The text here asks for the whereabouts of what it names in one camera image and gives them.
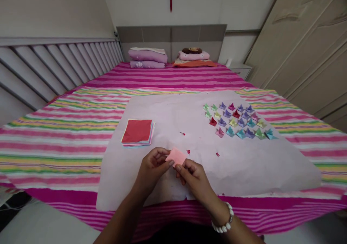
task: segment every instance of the white paper sheet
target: white paper sheet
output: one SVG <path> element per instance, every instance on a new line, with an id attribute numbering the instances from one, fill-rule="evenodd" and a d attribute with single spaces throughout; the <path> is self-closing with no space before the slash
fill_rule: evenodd
<path id="1" fill-rule="evenodd" d="M 190 150 L 189 158 L 204 166 L 217 194 L 247 196 L 320 186 L 319 170 L 268 123 L 261 130 L 272 128 L 277 140 L 240 139 L 236 135 L 219 138 L 215 134 L 219 126 L 209 124 L 202 107 L 205 103 L 219 107 L 222 102 L 225 105 L 232 102 L 235 106 L 242 104 L 245 108 L 249 106 L 233 91 L 132 97 L 102 161 L 97 209 L 118 208 L 135 182 L 142 158 L 156 146 Z M 223 113 L 223 110 L 219 108 L 218 112 Z M 151 146 L 122 147 L 120 141 L 128 119 L 153 119 L 156 122 Z M 234 132 L 239 129 L 241 127 L 233 128 Z M 186 197 L 192 199 L 187 187 L 181 185 L 175 178 L 175 171 L 170 169 L 145 205 L 184 200 Z"/>

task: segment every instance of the person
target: person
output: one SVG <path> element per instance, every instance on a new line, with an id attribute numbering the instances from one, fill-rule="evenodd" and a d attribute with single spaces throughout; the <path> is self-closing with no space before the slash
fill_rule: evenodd
<path id="1" fill-rule="evenodd" d="M 169 150 L 156 147 L 143 158 L 132 189 L 108 225 L 94 241 L 94 244 L 131 242 L 143 204 L 160 177 L 174 164 L 173 160 L 166 160 L 169 154 Z M 176 178 L 181 180 L 182 185 L 187 185 L 196 200 L 208 211 L 216 227 L 221 227 L 230 221 L 231 214 L 228 205 L 214 193 L 201 164 L 186 159 L 182 165 L 177 164 L 174 169 L 176 170 Z M 196 231 L 196 227 L 185 224 L 185 236 L 178 236 L 184 230 L 170 231 L 169 227 L 164 230 L 164 234 L 160 234 L 161 230 L 159 234 L 154 234 L 145 243 L 192 243 L 192 241 L 199 243 L 199 240 L 202 240 L 203 243 L 211 243 L 212 240 L 209 241 L 208 239 L 213 239 L 213 243 L 264 243 L 236 215 L 232 216 L 230 225 L 231 228 L 228 231 L 220 234 L 215 232 L 212 227 L 204 226 L 204 229 Z"/>

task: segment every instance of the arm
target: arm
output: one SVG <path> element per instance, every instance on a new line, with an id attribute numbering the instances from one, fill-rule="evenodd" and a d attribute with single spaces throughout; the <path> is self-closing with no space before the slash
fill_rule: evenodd
<path id="1" fill-rule="evenodd" d="M 133 188 L 94 244 L 130 243 L 143 204 L 160 177 L 174 164 L 172 160 L 165 161 L 169 153 L 165 148 L 156 147 L 143 158 Z"/>
<path id="2" fill-rule="evenodd" d="M 187 184 L 194 197 L 209 212 L 216 226 L 223 226 L 230 219 L 228 206 L 214 193 L 204 168 L 190 159 L 183 165 L 176 165 L 176 177 L 183 185 Z M 223 233 L 226 240 L 233 244 L 264 244 L 236 215 L 234 215 L 231 229 Z"/>

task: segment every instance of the purple folded blanket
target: purple folded blanket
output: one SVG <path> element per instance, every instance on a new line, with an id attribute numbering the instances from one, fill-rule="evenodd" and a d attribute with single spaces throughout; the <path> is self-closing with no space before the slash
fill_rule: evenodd
<path id="1" fill-rule="evenodd" d="M 165 68 L 165 63 L 159 63 L 156 61 L 130 61 L 130 67 L 144 69 L 163 69 Z"/>
<path id="2" fill-rule="evenodd" d="M 129 56 L 135 61 L 156 61 L 159 63 L 167 63 L 167 55 L 154 51 L 135 51 L 129 50 Z"/>

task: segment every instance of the white wall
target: white wall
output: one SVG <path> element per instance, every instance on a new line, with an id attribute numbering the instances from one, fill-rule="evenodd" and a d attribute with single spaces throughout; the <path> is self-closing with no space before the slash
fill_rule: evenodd
<path id="1" fill-rule="evenodd" d="M 106 0 L 114 27 L 227 23 L 227 30 L 259 29 L 274 0 Z M 226 37 L 219 62 L 241 62 L 255 36 Z"/>
<path id="2" fill-rule="evenodd" d="M 0 37 L 111 38 L 105 0 L 0 0 Z"/>

